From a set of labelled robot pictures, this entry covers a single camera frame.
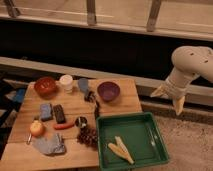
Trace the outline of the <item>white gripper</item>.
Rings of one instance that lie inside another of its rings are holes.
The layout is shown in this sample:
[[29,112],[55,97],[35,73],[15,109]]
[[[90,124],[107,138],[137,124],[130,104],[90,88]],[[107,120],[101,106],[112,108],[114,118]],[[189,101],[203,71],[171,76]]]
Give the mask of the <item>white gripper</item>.
[[178,69],[173,69],[166,78],[164,85],[160,85],[151,93],[151,97],[160,97],[165,93],[173,100],[175,113],[180,115],[185,103],[187,88],[193,80],[197,78],[194,73],[184,73]]

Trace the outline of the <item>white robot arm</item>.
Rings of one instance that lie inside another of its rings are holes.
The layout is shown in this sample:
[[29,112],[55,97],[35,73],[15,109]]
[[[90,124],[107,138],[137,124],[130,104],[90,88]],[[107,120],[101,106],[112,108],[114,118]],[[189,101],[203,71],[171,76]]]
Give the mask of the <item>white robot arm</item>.
[[151,93],[151,97],[167,95],[172,99],[175,113],[180,115],[192,81],[203,77],[213,83],[213,49],[205,46],[180,46],[173,51],[171,60],[171,73]]

